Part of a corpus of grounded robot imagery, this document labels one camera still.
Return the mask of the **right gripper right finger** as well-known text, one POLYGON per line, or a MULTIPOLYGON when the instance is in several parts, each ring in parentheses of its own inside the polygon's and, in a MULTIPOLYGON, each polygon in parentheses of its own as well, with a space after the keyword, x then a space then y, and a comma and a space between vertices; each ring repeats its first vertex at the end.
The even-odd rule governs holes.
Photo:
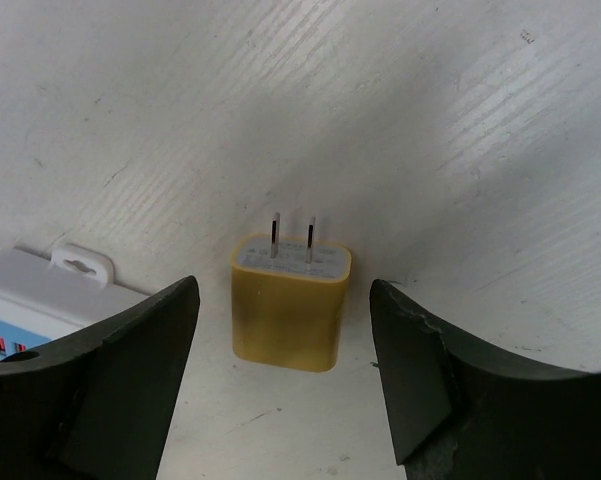
POLYGON ((370 315, 410 479, 601 479, 601 372, 509 352, 375 280, 370 315))

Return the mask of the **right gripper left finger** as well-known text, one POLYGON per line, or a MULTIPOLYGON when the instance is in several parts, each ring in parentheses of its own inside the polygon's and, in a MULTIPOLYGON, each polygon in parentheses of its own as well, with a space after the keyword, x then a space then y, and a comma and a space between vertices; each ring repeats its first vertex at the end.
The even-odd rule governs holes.
POLYGON ((200 307, 193 276, 0 361, 0 479, 154 479, 200 307))

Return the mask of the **white multicolour power strip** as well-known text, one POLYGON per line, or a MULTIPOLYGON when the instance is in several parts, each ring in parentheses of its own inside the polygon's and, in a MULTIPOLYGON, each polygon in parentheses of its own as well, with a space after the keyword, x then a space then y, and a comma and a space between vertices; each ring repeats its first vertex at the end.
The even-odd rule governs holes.
POLYGON ((71 244, 46 259, 0 253, 0 361, 121 313, 148 296, 116 283, 113 262, 71 244))

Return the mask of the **yellow charger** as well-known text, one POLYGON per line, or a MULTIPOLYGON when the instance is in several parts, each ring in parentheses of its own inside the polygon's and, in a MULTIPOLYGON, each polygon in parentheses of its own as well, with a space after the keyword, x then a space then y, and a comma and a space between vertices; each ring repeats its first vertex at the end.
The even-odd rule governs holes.
POLYGON ((270 231, 246 237, 230 259, 232 348, 246 361, 322 373, 337 362, 353 257, 316 241, 316 219, 303 238, 270 231))

